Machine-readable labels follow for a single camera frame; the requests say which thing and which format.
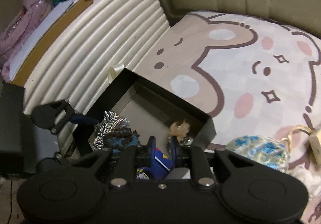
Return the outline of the beige flower hair clip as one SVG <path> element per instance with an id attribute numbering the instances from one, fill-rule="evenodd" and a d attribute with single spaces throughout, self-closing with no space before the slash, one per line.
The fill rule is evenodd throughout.
<path id="1" fill-rule="evenodd" d="M 171 137 L 176 137 L 181 146 L 191 145 L 194 141 L 193 135 L 189 133 L 190 124 L 185 120 L 175 121 L 169 127 L 167 141 L 170 143 Z"/>

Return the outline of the pink puffer jacket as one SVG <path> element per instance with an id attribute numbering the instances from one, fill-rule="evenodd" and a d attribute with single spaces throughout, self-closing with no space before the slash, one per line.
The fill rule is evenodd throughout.
<path id="1" fill-rule="evenodd" d="M 22 9 L 1 33 L 1 77 L 8 82 L 10 63 L 23 43 L 52 10 L 48 0 L 23 0 Z"/>

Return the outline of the bear print bed mat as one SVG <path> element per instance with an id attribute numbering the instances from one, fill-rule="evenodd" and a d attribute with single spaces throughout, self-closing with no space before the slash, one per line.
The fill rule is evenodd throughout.
<path id="1" fill-rule="evenodd" d="M 243 15 L 194 11 L 169 29 L 137 73 L 213 118 L 213 142 L 292 135 L 290 168 L 320 174 L 309 136 L 320 129 L 320 39 Z"/>

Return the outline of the white ribbed suitcase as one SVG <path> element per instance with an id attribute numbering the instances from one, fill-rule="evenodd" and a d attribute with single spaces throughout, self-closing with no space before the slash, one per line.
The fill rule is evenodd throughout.
<path id="1" fill-rule="evenodd" d="M 10 81 L 24 87 L 23 112 L 68 100 L 86 113 L 109 85 L 112 66 L 134 70 L 170 25 L 159 0 L 92 0 L 67 24 L 53 24 L 10 64 Z"/>

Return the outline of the red blue card box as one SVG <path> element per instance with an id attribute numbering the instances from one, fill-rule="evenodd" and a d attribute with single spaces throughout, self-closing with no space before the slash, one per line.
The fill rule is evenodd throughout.
<path id="1" fill-rule="evenodd" d="M 137 169 L 137 179 L 164 179 L 174 168 L 172 160 L 163 154 L 158 148 L 154 153 L 151 167 Z"/>

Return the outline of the white papers on cardboard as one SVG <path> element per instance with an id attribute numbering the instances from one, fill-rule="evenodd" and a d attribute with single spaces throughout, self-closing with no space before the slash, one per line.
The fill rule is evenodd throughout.
<path id="1" fill-rule="evenodd" d="M 17 54 L 2 70 L 3 79 L 23 86 L 54 41 L 92 3 L 93 0 L 66 0 L 57 4 L 18 47 Z"/>

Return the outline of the white yarn ball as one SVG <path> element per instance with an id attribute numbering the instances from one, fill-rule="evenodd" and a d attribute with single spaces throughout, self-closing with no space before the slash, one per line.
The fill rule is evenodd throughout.
<path id="1" fill-rule="evenodd" d="M 297 165 L 295 168 L 288 170 L 287 174 L 300 180 L 307 188 L 309 200 L 320 196 L 320 176 L 315 175 L 307 170 L 303 165 Z"/>

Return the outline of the black open storage box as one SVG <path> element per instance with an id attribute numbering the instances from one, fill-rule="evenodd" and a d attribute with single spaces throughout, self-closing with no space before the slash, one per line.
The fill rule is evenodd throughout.
<path id="1" fill-rule="evenodd" d="M 112 81 L 87 115 L 101 122 L 105 111 L 127 118 L 130 128 L 140 136 L 140 145 L 146 145 L 150 136 L 156 137 L 156 148 L 172 162 L 167 133 L 175 121 L 185 119 L 190 124 L 194 141 L 189 146 L 199 146 L 204 151 L 215 137 L 212 118 L 206 113 L 127 69 Z"/>

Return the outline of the brown blue crochet item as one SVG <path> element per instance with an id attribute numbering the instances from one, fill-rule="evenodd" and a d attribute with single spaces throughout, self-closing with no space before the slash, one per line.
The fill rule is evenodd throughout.
<path id="1" fill-rule="evenodd" d="M 139 134 L 136 130 L 131 131 L 130 128 L 118 128 L 113 132 L 103 136 L 103 149 L 110 149 L 113 153 L 122 152 L 129 146 L 139 146 Z"/>

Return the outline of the black white striped scrunchie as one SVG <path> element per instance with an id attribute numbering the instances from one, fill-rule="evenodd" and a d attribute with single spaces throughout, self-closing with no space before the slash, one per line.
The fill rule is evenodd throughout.
<path id="1" fill-rule="evenodd" d="M 103 120 L 95 126 L 96 138 L 93 141 L 93 150 L 103 148 L 103 137 L 113 132 L 116 128 L 129 128 L 129 120 L 125 117 L 117 115 L 114 111 L 105 111 Z"/>

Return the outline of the blue floral fabric pouch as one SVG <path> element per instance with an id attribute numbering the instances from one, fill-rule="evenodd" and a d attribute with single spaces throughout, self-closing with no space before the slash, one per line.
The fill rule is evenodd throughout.
<path id="1" fill-rule="evenodd" d="M 230 141 L 225 149 L 285 173 L 290 153 L 284 142 L 265 136 L 242 136 Z"/>

